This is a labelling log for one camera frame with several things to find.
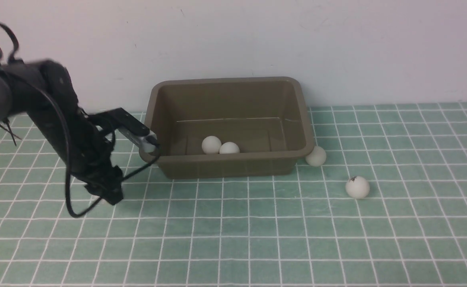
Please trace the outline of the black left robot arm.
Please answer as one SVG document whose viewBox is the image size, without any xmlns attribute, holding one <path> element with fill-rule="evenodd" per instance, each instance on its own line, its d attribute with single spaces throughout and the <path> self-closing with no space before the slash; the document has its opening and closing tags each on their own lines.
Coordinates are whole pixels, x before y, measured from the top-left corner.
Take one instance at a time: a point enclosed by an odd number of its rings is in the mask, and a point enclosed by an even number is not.
<svg viewBox="0 0 467 287">
<path fill-rule="evenodd" d="M 70 204 L 70 178 L 85 183 L 86 190 L 115 205 L 124 198 L 124 175 L 113 166 L 111 154 L 114 120 L 108 113 L 88 116 L 65 67 L 50 61 L 0 64 L 0 125 L 26 113 L 66 164 L 65 198 Z"/>
</svg>

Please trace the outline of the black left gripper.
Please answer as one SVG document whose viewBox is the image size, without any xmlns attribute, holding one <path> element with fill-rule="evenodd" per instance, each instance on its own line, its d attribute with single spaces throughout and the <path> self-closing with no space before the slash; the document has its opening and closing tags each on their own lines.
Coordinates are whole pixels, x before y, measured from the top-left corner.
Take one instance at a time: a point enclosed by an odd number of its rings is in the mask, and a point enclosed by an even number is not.
<svg viewBox="0 0 467 287">
<path fill-rule="evenodd" d="M 63 112 L 66 129 L 63 129 L 63 160 L 66 164 L 65 201 L 71 205 L 70 177 L 86 183 L 92 195 L 115 205 L 124 199 L 121 188 L 122 171 L 111 162 L 115 136 L 104 137 L 101 128 L 88 121 L 80 109 Z"/>
</svg>

